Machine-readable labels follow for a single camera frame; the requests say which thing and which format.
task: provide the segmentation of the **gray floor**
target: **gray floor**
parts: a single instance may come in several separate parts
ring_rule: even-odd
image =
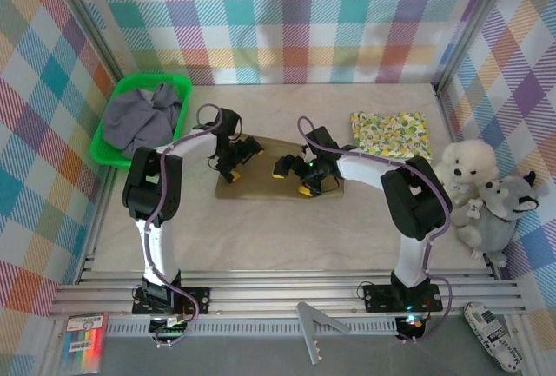
[[[101,376],[498,375],[463,318],[450,318],[431,339],[403,346],[394,337],[328,336],[312,366],[300,338],[191,337],[168,349],[147,338],[108,338]]]

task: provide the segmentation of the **barcode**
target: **barcode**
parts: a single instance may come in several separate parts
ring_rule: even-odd
[[[69,353],[81,352],[82,350],[89,350],[91,348],[90,341],[76,341],[69,345]]]
[[[483,318],[485,319],[487,324],[496,320],[496,317],[490,311],[486,311],[485,313],[483,313]]]
[[[483,322],[482,317],[479,315],[479,313],[473,313],[473,317],[478,321],[478,322]]]

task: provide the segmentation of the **colorful checkered backdrop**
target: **colorful checkered backdrop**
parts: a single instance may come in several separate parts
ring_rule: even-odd
[[[477,0],[85,0],[127,71],[195,84],[430,82]]]
[[[0,374],[30,374],[104,176],[89,143],[112,81],[63,0],[0,0]]]
[[[458,138],[490,143],[501,175],[537,173],[540,207],[520,221],[506,272],[556,374],[556,0],[498,0],[445,101]]]

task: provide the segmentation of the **gray cloth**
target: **gray cloth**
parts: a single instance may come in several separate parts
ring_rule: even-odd
[[[135,88],[110,100],[103,115],[103,140],[131,158],[141,146],[155,148],[172,141],[182,101],[174,87],[155,91]]]

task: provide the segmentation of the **plush toy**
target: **plush toy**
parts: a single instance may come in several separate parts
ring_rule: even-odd
[[[479,188],[480,199],[452,212],[456,234],[473,249],[476,259],[486,254],[498,267],[506,266],[502,250],[519,237],[517,220],[539,206],[533,190],[535,173],[524,177],[507,176],[502,181],[490,181]]]
[[[498,178],[496,156],[482,140],[451,143],[434,168],[454,207],[461,207],[479,196],[478,188]]]

